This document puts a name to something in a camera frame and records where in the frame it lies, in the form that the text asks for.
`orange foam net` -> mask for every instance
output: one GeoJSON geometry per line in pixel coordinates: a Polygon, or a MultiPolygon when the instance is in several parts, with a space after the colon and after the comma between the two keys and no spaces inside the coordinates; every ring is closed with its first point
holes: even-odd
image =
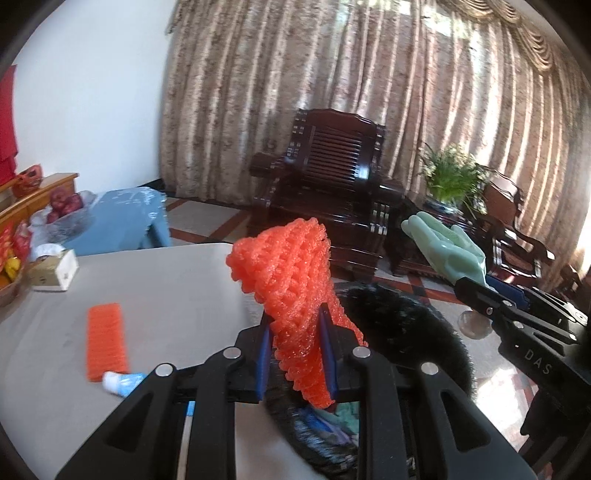
{"type": "Polygon", "coordinates": [[[335,295],[329,268],[330,241],[324,225],[311,218],[269,228],[256,238],[236,242],[226,259],[232,279],[274,319],[275,357],[294,389],[317,408],[331,400],[317,333],[318,309],[326,302],[334,324],[363,334],[345,315],[335,295]]]}

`potted plant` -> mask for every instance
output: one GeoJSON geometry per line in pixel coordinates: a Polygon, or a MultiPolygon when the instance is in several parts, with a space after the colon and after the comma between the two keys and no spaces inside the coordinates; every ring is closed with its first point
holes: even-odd
{"type": "Polygon", "coordinates": [[[482,210],[482,190],[487,169],[476,162],[474,155],[464,152],[458,145],[433,150],[425,144],[421,154],[430,202],[446,213],[457,212],[464,203],[468,209],[482,210]]]}

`wooden armchair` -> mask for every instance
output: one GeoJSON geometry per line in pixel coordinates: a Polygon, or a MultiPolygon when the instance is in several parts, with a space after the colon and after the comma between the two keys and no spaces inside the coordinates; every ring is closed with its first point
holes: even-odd
{"type": "Polygon", "coordinates": [[[591,269],[581,279],[570,265],[560,270],[562,281],[552,290],[552,295],[572,303],[587,316],[591,316],[591,269]]]}
{"type": "Polygon", "coordinates": [[[551,265],[554,254],[542,242],[518,229],[523,208],[519,187],[505,175],[493,171],[483,193],[486,215],[475,213],[483,236],[489,274],[507,283],[536,286],[541,264],[551,265]]]}
{"type": "Polygon", "coordinates": [[[381,258],[390,207],[404,189],[379,173],[384,127],[336,110],[299,110],[287,152],[258,153],[259,177],[248,234],[316,217],[331,241],[331,262],[370,279],[381,258]]]}

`screw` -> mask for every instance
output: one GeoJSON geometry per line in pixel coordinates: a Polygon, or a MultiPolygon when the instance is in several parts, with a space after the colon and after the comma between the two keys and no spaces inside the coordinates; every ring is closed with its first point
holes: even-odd
{"type": "Polygon", "coordinates": [[[353,356],[357,358],[367,358],[371,355],[371,350],[366,346],[356,346],[353,348],[353,356]]]}
{"type": "Polygon", "coordinates": [[[234,360],[242,355],[242,351],[236,346],[229,346],[223,351],[223,356],[228,360],[234,360]]]}
{"type": "Polygon", "coordinates": [[[159,377],[167,377],[174,371],[171,364],[160,364],[156,367],[155,373],[159,377]]]}
{"type": "Polygon", "coordinates": [[[425,362],[421,365],[421,371],[427,375],[439,373],[439,367],[432,362],[425,362]]]}

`black fuzzy cloth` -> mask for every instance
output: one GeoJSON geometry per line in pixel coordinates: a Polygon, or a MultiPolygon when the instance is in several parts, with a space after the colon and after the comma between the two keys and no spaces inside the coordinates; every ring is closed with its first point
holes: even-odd
{"type": "MultiPolygon", "coordinates": [[[[434,362],[462,388],[474,393],[474,369],[465,344],[435,308],[416,296],[380,284],[340,283],[336,293],[369,346],[391,362],[418,367],[434,362]]],[[[325,442],[304,421],[307,405],[272,359],[265,405],[281,433],[315,470],[329,479],[354,480],[357,447],[325,442]]]]}

